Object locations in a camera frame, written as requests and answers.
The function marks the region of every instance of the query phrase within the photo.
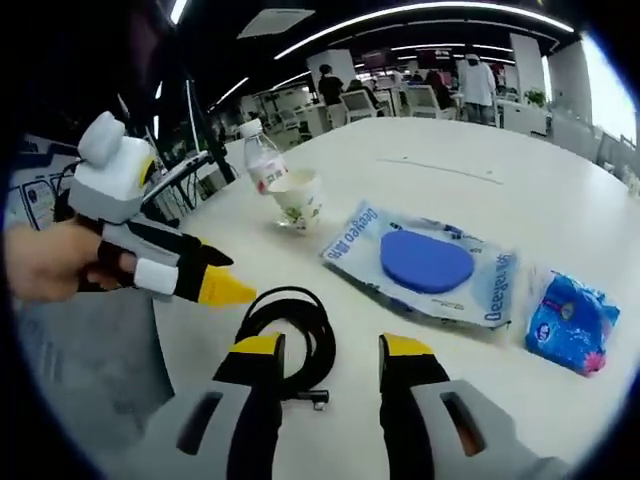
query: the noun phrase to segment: bottle cap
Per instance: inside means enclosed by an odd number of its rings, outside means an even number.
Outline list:
[[[259,118],[240,125],[240,133],[244,138],[253,137],[262,133],[262,122]]]

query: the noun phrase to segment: office chair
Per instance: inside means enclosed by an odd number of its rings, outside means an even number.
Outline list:
[[[436,94],[430,85],[412,85],[407,89],[409,116],[455,120],[456,109],[440,109]]]

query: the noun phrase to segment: black shirt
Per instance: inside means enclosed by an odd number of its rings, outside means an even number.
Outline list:
[[[340,103],[340,94],[342,93],[342,80],[338,77],[322,77],[318,82],[318,90],[324,98],[325,105],[336,105]]]

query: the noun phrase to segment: blue packet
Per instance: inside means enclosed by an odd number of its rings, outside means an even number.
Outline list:
[[[525,336],[527,350],[584,376],[606,363],[605,344],[620,310],[606,295],[553,272]]]

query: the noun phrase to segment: wall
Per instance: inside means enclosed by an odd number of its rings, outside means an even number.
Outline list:
[[[591,85],[582,42],[548,57],[553,101],[591,123]]]
[[[504,76],[507,88],[515,88],[519,92],[520,84],[518,83],[518,69],[512,65],[505,65]]]
[[[540,48],[535,38],[515,33],[510,34],[510,37],[518,70],[520,99],[524,101],[524,94],[529,90],[545,91]]]

